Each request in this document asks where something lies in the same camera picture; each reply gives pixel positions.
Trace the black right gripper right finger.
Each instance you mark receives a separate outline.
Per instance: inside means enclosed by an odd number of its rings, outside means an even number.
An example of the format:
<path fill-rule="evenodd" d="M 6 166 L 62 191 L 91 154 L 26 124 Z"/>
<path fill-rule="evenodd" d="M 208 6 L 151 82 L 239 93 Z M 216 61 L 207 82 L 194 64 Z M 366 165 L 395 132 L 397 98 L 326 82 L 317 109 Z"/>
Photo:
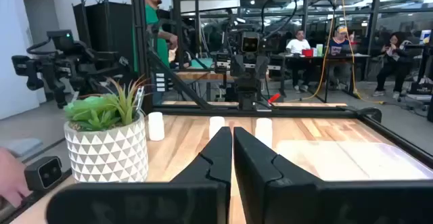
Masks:
<path fill-rule="evenodd" d="M 234 129 L 247 223 L 431 223 L 432 181 L 324 181 Z"/>

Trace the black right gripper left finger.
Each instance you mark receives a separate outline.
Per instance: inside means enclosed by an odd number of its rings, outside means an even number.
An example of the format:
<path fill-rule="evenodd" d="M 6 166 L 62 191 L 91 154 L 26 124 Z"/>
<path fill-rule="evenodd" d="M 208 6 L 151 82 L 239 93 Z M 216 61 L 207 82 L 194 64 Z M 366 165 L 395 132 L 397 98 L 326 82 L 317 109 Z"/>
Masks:
<path fill-rule="evenodd" d="M 233 135 L 222 127 L 169 182 L 77 183 L 49 201 L 48 224 L 226 223 Z"/>

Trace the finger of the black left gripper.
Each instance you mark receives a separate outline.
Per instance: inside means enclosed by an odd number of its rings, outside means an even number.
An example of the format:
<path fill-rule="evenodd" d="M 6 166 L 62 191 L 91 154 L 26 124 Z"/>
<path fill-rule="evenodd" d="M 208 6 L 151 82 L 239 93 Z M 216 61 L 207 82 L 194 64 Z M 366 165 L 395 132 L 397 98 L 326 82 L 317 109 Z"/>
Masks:
<path fill-rule="evenodd" d="M 255 64 L 255 78 L 256 79 L 263 79 L 265 78 L 267 69 L 269 64 L 269 58 L 265 55 L 259 55 L 256 58 L 256 64 Z"/>
<path fill-rule="evenodd" d="M 243 55 L 233 55 L 231 58 L 231 76 L 238 77 L 244 73 Z"/>

